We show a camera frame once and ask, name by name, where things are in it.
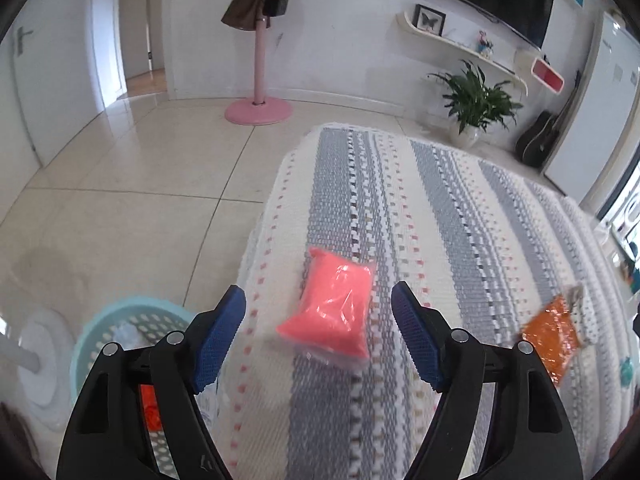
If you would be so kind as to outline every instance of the bed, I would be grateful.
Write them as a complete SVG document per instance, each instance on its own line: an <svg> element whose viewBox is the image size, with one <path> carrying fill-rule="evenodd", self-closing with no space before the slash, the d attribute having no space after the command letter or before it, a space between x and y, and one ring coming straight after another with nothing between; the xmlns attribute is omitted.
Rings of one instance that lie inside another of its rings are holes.
<svg viewBox="0 0 640 480"><path fill-rule="evenodd" d="M276 336L296 311L309 246L377 263L362 373ZM403 478L438 396L392 317L400 280L451 326L502 346L557 294L584 284L582 328L593 344L573 357L559 393L585 476L606 461L632 411L635 381L620 381L631 339L576 203L447 146L325 124L284 158L240 270L247 314L218 380L212 430L236 480ZM461 478L478 469L491 404L486 384Z"/></svg>

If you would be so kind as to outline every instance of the pink round base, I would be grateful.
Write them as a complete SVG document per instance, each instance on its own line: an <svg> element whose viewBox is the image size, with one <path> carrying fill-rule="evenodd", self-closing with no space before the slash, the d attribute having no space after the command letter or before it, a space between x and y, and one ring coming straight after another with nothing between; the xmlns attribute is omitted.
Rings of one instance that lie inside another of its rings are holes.
<svg viewBox="0 0 640 480"><path fill-rule="evenodd" d="M289 119L292 113L293 109L286 101L267 97L261 105L254 105L252 99L236 101L226 109L225 117L230 123L259 126L281 123Z"/></svg>

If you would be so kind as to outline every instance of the doorway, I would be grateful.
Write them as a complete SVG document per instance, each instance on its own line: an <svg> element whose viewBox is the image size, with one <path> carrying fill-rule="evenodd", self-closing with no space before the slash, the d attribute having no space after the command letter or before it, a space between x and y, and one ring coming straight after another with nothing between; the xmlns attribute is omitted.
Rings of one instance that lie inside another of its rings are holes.
<svg viewBox="0 0 640 480"><path fill-rule="evenodd" d="M127 86L120 98L166 92L162 0L120 0L118 12Z"/></svg>

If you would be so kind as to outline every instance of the refrigerator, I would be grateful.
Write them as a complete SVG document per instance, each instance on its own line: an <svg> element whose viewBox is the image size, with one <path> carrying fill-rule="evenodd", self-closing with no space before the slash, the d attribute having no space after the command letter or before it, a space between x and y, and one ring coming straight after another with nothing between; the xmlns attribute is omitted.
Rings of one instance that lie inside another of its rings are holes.
<svg viewBox="0 0 640 480"><path fill-rule="evenodd" d="M636 98L640 44L606 12L596 24L578 101L543 168L581 202L604 169Z"/></svg>

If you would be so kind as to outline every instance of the door handle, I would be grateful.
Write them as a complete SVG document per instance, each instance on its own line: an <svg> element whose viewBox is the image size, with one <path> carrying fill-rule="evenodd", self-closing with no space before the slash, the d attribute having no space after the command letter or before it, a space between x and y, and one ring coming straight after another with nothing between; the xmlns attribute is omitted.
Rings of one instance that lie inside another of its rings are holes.
<svg viewBox="0 0 640 480"><path fill-rule="evenodd" d="M24 37L33 34L32 30L24 30L24 27L18 27L18 56L24 53Z"/></svg>

